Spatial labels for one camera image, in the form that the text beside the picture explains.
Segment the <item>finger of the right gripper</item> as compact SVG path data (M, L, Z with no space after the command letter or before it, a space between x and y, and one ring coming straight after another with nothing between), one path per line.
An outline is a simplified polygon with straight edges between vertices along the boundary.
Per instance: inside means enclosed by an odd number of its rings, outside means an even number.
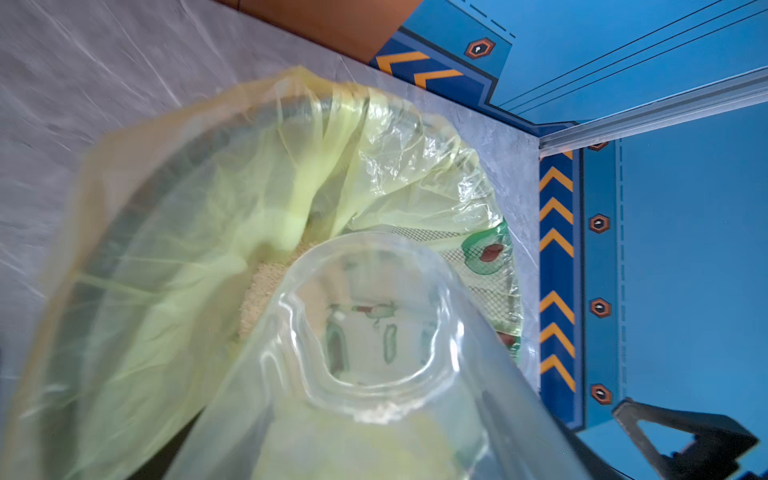
M728 416L672 410L629 397L612 416L662 479L726 479L739 470L740 457L759 443ZM680 451L663 454L641 428L643 423L686 433L691 441Z

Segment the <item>rice jar cream lid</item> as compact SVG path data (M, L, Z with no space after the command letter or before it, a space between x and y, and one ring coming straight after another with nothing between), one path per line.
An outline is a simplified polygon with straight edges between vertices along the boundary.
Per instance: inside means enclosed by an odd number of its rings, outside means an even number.
M585 479L451 266L353 233L300 257L170 479Z

